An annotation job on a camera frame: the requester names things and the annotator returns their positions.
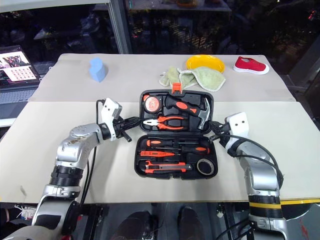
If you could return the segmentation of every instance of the table surface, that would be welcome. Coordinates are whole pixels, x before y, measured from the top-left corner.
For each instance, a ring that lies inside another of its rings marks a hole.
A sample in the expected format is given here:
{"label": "table surface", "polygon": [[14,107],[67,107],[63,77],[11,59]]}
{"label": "table surface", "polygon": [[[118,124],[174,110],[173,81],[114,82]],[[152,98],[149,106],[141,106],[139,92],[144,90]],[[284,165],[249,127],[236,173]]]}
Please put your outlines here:
{"label": "table surface", "polygon": [[[121,102],[121,116],[138,116]],[[320,132],[298,102],[216,102],[213,119],[246,112],[249,135],[271,151],[284,174],[282,200],[318,198]],[[49,183],[57,148],[78,125],[95,121],[95,102],[29,102],[0,142],[0,201],[37,203]],[[216,141],[218,174],[211,179],[160,180],[134,170],[139,127],[98,147],[87,203],[248,201],[244,171]]]}
{"label": "table surface", "polygon": [[[102,82],[90,74],[90,60],[99,57],[107,67]],[[144,90],[167,89],[159,84],[160,75],[170,66],[186,69],[191,55],[145,54],[62,54],[45,75],[30,102],[95,102],[109,97],[118,102],[138,102]],[[248,55],[266,63],[270,71],[265,75],[236,72],[233,65],[238,55],[217,55],[225,64],[226,81],[217,92],[215,102],[296,101],[285,83],[263,55]],[[188,90],[204,91],[199,85]]]}

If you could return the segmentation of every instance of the blue foam block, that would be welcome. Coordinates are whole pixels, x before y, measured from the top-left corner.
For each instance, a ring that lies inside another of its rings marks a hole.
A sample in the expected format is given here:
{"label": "blue foam block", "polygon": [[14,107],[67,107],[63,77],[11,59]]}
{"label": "blue foam block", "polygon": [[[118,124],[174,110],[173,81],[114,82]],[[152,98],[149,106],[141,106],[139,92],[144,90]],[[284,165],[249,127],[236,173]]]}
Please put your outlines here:
{"label": "blue foam block", "polygon": [[106,67],[104,66],[102,60],[99,57],[96,57],[90,61],[91,68],[89,72],[91,77],[97,81],[101,82],[106,77]]}

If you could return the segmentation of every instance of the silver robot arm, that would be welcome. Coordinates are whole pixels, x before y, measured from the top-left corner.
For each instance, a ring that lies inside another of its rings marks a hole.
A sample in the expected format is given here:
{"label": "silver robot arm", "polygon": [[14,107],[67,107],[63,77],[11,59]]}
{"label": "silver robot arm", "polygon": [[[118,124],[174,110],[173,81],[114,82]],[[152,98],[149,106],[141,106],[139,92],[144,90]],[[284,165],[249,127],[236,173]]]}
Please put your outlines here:
{"label": "silver robot arm", "polygon": [[32,225],[20,228],[5,240],[59,240],[74,231],[81,210],[76,198],[90,152],[106,139],[125,137],[130,142],[125,130],[140,124],[138,117],[123,120],[122,106],[110,98],[101,102],[103,123],[81,125],[70,131],[58,147],[51,179],[44,187]]}
{"label": "silver robot arm", "polygon": [[247,115],[240,112],[225,119],[225,124],[212,122],[216,134],[211,140],[220,139],[228,154],[238,157],[244,170],[246,191],[250,214],[249,222],[254,239],[288,240],[287,222],[283,217],[280,204],[280,188],[277,172],[267,163],[254,157],[270,161],[271,157],[261,147],[243,139],[228,135],[248,138],[249,124]]}

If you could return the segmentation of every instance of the hammer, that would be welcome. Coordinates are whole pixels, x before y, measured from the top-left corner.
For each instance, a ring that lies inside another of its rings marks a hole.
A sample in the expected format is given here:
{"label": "hammer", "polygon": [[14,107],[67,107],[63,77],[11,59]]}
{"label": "hammer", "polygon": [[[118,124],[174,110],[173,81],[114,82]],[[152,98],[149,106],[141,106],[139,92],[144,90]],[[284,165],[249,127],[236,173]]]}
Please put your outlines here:
{"label": "hammer", "polygon": [[180,101],[179,99],[167,96],[165,98],[165,106],[167,108],[175,107],[181,111],[184,111],[192,116],[196,116],[201,119],[198,129],[202,130],[204,128],[205,122],[208,121],[210,116],[210,105],[208,99],[204,98],[205,110],[201,110],[198,106],[188,104],[186,102]]}

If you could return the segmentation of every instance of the red sneaker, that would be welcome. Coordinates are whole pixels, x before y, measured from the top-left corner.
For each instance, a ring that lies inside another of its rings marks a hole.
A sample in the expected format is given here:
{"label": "red sneaker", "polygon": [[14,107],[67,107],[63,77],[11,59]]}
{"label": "red sneaker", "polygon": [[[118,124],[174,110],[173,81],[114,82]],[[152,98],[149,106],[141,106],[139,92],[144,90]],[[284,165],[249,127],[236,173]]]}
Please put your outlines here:
{"label": "red sneaker", "polygon": [[267,64],[258,62],[253,58],[240,56],[235,62],[233,70],[241,73],[263,75],[269,72],[269,66]]}

